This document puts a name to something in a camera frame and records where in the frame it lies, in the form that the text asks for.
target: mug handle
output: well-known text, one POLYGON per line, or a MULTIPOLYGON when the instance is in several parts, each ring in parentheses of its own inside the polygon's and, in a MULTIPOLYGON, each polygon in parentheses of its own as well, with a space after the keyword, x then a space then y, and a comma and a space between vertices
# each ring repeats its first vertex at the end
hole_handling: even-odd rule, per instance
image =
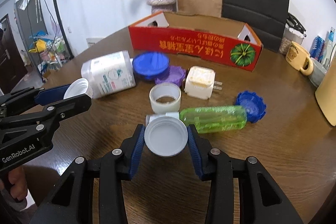
POLYGON ((300 71, 303 73, 303 75, 308 76, 312 74, 314 70, 314 64, 309 56, 306 56, 306 60, 308 61, 308 68, 307 69, 301 68, 300 71))

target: black cable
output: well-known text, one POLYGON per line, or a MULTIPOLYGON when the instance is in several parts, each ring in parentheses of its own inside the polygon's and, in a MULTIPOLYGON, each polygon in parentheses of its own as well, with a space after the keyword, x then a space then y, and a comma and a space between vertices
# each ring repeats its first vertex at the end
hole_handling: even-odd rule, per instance
POLYGON ((49 12, 49 14, 50 14, 50 16, 51 16, 51 18, 52 18, 53 22, 55 23, 55 26, 56 26, 56 32, 55 32, 54 41, 52 42, 52 44, 51 44, 51 47, 50 47, 50 49, 49 49, 49 51, 48 51, 48 53, 47 53, 47 55, 48 55, 48 54, 49 54, 49 52, 51 51, 51 49, 53 48, 53 46, 54 46, 54 43, 55 43, 55 39, 56 39, 56 35, 57 35, 57 24, 56 24, 56 21, 55 21, 55 19, 54 19, 53 15, 51 14, 51 12, 50 12, 50 10, 49 10, 49 7, 48 7, 48 5, 47 5, 47 2, 46 2, 46 0, 44 0, 44 3, 45 3, 45 5, 46 5, 46 7, 47 7, 47 10, 48 10, 48 12, 49 12))
POLYGON ((33 29, 32 29, 32 23, 31 23, 31 21, 30 21, 30 17, 29 17, 28 0, 26 0, 26 1, 27 1, 27 7, 26 7, 26 8, 27 8, 27 16, 28 16, 28 21, 29 21, 29 26, 30 26, 30 32, 31 32, 31 36, 32 36, 32 38, 33 38, 33 41, 34 41, 34 44, 35 44, 35 48, 36 48, 36 50, 37 50, 37 54, 38 54, 38 56, 39 56, 40 65, 41 65, 41 70, 38 69, 38 66, 37 66, 37 70, 38 70, 39 73, 40 73, 40 76, 41 76, 41 79, 42 79, 42 83, 45 83, 45 80, 43 79, 43 75, 42 75, 42 61, 41 61, 41 56, 40 56, 39 50, 38 50, 38 48, 37 48, 36 41, 35 41, 35 39, 34 39, 33 29))

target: blue gripper pad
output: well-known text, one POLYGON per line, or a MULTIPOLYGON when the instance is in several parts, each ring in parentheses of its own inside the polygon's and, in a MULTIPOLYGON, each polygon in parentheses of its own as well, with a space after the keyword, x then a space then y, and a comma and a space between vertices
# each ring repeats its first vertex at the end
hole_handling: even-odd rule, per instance
POLYGON ((63 100, 64 94, 67 91, 68 87, 70 87, 70 84, 57 86, 47 90, 42 90, 35 97, 35 103, 41 106, 46 106, 51 103, 63 100))
POLYGON ((202 168, 202 158, 197 148, 191 128, 187 127, 187 130, 188 130, 188 146, 189 146, 190 155, 193 161, 195 173, 202 180, 204 177, 203 168, 202 168))
POLYGON ((145 136, 145 127, 142 126, 140 134, 139 134, 138 139, 137 139, 137 142, 134 146, 132 156, 131 156, 131 167, 130 167, 130 170, 129 170, 129 175, 130 175, 131 179, 134 177, 134 175, 138 171, 143 146, 145 144, 145 137, 144 136, 145 136))

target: bottle label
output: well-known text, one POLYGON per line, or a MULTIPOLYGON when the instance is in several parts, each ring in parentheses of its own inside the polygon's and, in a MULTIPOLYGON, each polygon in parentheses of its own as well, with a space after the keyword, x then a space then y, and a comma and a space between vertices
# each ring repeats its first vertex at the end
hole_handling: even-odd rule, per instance
POLYGON ((315 51, 316 51, 316 49, 317 49, 317 40, 318 40, 318 38, 315 38, 315 39, 314 39, 313 44, 311 45, 311 48, 310 48, 310 51, 309 51, 310 56, 311 56, 312 58, 315 57, 315 51))
POLYGON ((107 95, 132 86, 132 76, 127 70, 122 52, 116 52, 91 62, 91 72, 102 95, 107 95))

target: bear print mug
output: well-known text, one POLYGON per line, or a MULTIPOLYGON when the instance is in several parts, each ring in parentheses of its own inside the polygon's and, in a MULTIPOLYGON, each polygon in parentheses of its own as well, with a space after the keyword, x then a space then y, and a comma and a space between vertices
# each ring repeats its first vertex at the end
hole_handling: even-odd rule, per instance
POLYGON ((304 75, 311 75, 314 69, 313 61, 310 59, 310 54, 304 47, 296 42, 291 42, 286 61, 296 70, 301 71, 304 75))

